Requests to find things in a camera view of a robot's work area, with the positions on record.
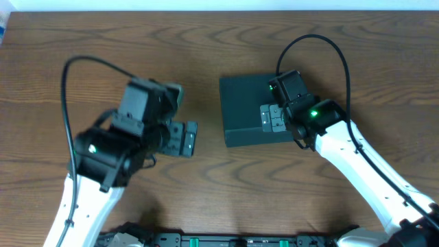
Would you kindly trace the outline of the dark green box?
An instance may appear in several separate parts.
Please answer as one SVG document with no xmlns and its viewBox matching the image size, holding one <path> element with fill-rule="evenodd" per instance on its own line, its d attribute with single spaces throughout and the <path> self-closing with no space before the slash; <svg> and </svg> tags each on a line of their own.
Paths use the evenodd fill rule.
<svg viewBox="0 0 439 247">
<path fill-rule="evenodd" d="M 289 132 L 264 132 L 260 106 L 275 102 L 268 82 L 273 73 L 219 80 L 225 144 L 228 148 L 292 142 Z"/>
</svg>

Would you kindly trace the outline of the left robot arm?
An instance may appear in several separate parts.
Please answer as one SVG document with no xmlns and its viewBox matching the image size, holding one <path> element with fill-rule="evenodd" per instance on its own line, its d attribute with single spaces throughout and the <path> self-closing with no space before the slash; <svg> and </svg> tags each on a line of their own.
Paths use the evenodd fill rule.
<svg viewBox="0 0 439 247">
<path fill-rule="evenodd" d="M 146 160 L 155 162 L 157 153 L 193 156 L 197 122 L 159 122 L 144 137 L 136 127 L 143 128 L 143 122 L 112 109 L 79 133 L 45 246 L 94 246 L 131 177 L 147 168 Z"/>
</svg>

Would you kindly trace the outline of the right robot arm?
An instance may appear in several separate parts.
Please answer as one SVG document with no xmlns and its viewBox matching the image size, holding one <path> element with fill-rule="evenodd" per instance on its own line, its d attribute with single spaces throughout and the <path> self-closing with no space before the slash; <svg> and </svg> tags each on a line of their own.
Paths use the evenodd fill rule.
<svg viewBox="0 0 439 247">
<path fill-rule="evenodd" d="M 291 106 L 298 107 L 293 118 Z M 437 246 L 438 203 L 402 178 L 365 140 L 333 100 L 314 105 L 293 102 L 260 107 L 263 130 L 290 131 L 294 140 L 337 167 L 372 208 L 382 232 L 355 228 L 329 241 L 331 246 Z"/>
</svg>

